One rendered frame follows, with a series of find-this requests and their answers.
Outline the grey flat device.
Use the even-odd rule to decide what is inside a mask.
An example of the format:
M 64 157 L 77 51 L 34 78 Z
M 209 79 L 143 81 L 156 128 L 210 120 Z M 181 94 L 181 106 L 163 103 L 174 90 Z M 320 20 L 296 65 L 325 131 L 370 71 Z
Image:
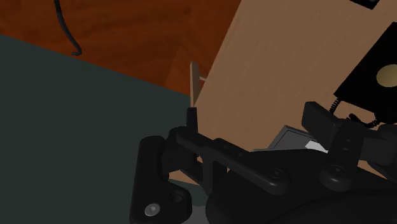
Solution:
M 327 153 L 308 132 L 285 125 L 267 148 L 253 151 L 317 150 Z

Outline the light wooden table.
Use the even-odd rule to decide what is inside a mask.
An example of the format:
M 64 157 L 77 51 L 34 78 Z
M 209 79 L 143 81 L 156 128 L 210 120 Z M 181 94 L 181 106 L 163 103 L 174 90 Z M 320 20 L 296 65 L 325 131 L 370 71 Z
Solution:
M 334 93 L 392 22 L 397 0 L 241 0 L 196 101 L 199 132 L 245 150 L 300 128 L 305 102 Z

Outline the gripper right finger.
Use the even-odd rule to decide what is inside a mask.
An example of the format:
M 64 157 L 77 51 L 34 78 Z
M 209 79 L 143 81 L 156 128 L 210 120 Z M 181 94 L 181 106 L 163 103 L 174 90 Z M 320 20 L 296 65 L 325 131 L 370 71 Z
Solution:
M 359 122 L 337 118 L 316 102 L 306 102 L 302 126 L 328 151 L 319 180 L 330 190 L 348 191 L 360 160 L 390 165 L 397 159 L 397 125 L 368 129 Z

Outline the black flat object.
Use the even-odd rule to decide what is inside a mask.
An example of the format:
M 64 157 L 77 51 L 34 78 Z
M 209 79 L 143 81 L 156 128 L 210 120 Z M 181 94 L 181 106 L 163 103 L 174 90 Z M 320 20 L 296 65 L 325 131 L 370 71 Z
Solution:
M 350 0 L 360 6 L 373 10 L 380 0 Z

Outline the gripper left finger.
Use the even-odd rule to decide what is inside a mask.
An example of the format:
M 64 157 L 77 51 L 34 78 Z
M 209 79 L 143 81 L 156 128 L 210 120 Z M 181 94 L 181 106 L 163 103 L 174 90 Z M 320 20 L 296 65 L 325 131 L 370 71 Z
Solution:
M 182 170 L 211 194 L 226 171 L 240 175 L 272 195 L 285 194 L 290 177 L 283 168 L 223 139 L 199 134 L 197 109 L 186 111 L 186 125 L 167 138 L 148 136 L 139 143 L 130 224 L 182 224 L 192 214 L 190 192 L 169 182 Z

